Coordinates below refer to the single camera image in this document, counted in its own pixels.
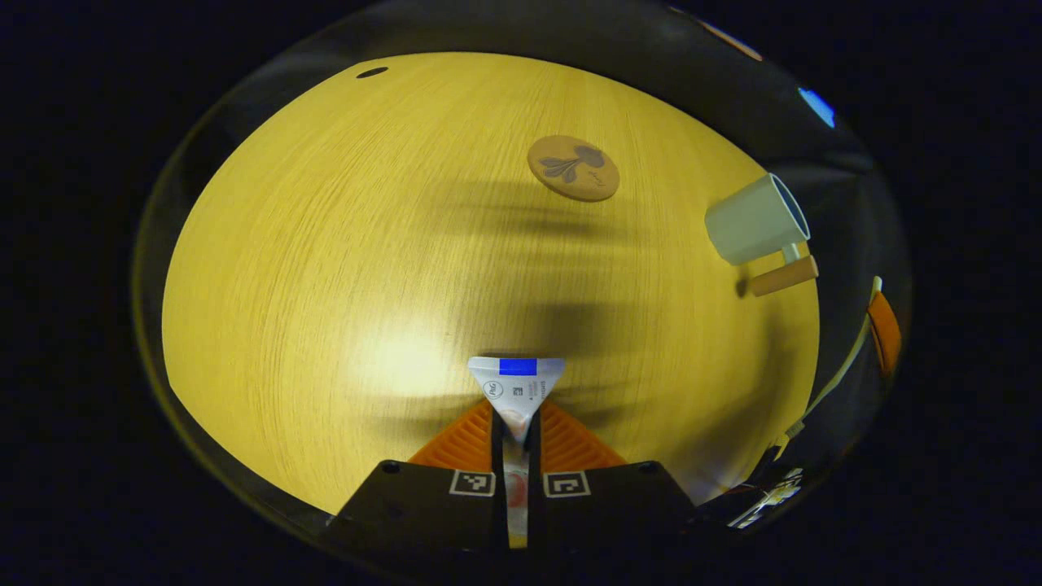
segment wood grain surface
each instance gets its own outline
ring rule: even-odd
[[[610,154],[617,193],[540,184],[525,156],[551,135]],[[814,280],[754,297],[745,280],[780,253],[733,267],[705,233],[708,206],[764,173],[568,67],[356,65],[268,120],[193,209],[164,300],[171,384],[231,455],[334,513],[482,398],[469,357],[561,357],[557,405],[700,503],[748,475],[814,377]]]

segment wooden cork coaster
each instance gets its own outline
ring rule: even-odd
[[[592,144],[544,137],[528,149],[528,168],[553,191],[579,201],[601,201],[619,189],[619,168]]]

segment orange object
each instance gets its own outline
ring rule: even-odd
[[[550,399],[543,401],[539,412],[542,417],[541,472],[590,470],[626,463],[578,419],[565,413]]]
[[[884,376],[890,376],[897,366],[897,357],[901,353],[901,331],[897,326],[894,310],[882,291],[869,303],[868,316],[872,322],[872,339],[875,341],[875,355],[879,358],[879,370]]]
[[[408,459],[410,464],[492,471],[492,404],[482,400]]]

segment mug handle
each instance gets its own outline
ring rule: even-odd
[[[818,263],[813,254],[800,258],[795,244],[786,245],[782,253],[785,254],[784,267],[756,275],[749,282],[749,289],[756,297],[818,278]]]

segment black background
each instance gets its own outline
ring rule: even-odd
[[[1016,326],[1032,315],[1024,288],[1040,266],[1027,248],[1039,4],[685,5],[804,80],[860,133],[903,212],[917,278],[911,346],[870,434],[798,508],[691,578],[1038,577],[1027,393],[1039,385],[1026,363],[1037,344]],[[17,546],[4,557],[15,582],[356,580],[235,500],[178,443],[138,363],[127,270],[148,190],[192,124],[349,9],[10,6],[18,490]]]

